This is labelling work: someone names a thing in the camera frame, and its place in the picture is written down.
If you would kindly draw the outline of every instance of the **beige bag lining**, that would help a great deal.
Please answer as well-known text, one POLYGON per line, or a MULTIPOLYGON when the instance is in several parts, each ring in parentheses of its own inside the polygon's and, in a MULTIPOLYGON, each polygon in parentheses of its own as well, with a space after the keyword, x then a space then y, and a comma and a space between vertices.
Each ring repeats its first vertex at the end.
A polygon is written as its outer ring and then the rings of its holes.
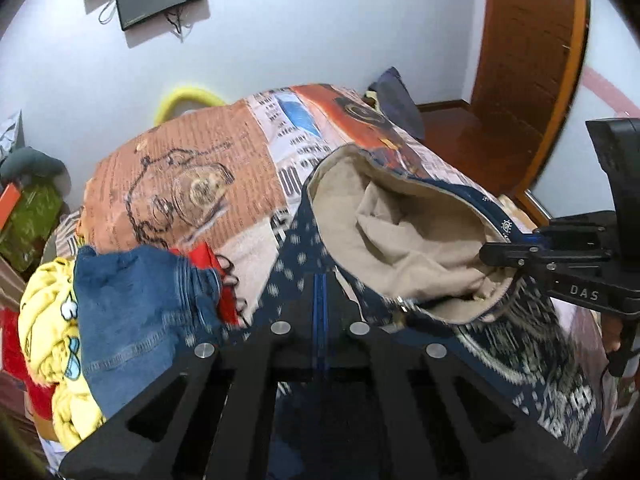
POLYGON ((505 241, 482 213, 453 193, 385 171, 354 145, 320 164, 308 193, 329 254, 383 296, 442 298, 428 314, 465 324, 511 284, 513 269, 478 257, 483 243, 505 241))

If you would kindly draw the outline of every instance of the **wooden door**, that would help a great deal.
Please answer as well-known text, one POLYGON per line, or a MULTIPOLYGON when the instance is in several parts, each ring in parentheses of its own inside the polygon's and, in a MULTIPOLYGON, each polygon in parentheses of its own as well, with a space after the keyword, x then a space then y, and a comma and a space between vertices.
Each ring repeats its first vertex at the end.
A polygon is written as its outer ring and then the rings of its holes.
POLYGON ((528 150, 523 179, 529 170, 535 178, 564 120, 585 26, 586 0, 487 0, 472 111, 489 134, 507 132, 514 149, 528 150))

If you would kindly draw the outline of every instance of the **wooden floor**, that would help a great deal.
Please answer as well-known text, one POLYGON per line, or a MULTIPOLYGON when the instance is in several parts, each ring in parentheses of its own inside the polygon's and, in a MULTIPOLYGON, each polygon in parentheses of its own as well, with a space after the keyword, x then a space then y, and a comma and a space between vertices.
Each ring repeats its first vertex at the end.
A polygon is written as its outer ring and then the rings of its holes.
POLYGON ((538 144, 514 142, 508 132, 488 132, 464 108, 422 112, 423 144, 495 196, 510 194, 538 144))

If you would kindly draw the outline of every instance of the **door frame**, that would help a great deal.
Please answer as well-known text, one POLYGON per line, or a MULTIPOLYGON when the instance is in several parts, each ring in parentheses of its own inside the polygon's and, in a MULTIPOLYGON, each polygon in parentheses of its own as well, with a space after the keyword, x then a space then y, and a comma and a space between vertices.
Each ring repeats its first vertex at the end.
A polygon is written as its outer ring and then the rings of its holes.
MULTIPOLYGON (((545 133, 536 154, 527 167, 522 180, 514 188, 511 193, 512 198, 519 203, 538 225, 546 225, 549 218, 546 212, 532 199, 529 195, 529 186, 538 177, 541 168, 546 163, 553 146, 556 143, 558 135, 564 126, 564 121, 571 108, 575 91, 580 79, 582 70, 582 62, 584 60, 584 51, 586 48, 587 30, 589 28, 590 0, 574 0, 574 24, 572 27, 571 41, 569 44, 569 56, 567 58, 558 97, 554 104, 551 118, 546 125, 545 133)), ((478 65, 478 76, 484 70, 487 56, 482 55, 482 51, 488 48, 486 44, 487 32, 493 25, 494 20, 494 0, 486 0, 486 9, 484 12, 484 32, 482 34, 482 45, 480 50, 480 63, 478 65)), ((476 76, 474 91, 471 102, 478 95, 479 77, 476 76)))

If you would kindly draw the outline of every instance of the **person's hand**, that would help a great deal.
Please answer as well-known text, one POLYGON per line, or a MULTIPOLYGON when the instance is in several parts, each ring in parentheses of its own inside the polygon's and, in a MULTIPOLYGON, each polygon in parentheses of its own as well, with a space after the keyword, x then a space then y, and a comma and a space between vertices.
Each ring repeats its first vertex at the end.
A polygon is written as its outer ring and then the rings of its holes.
MULTIPOLYGON (((605 314, 600 316, 602 326, 602 344, 606 353, 620 349, 620 334, 622 333, 622 320, 617 316, 605 314)), ((640 367, 636 372, 636 388, 640 389, 640 367)))

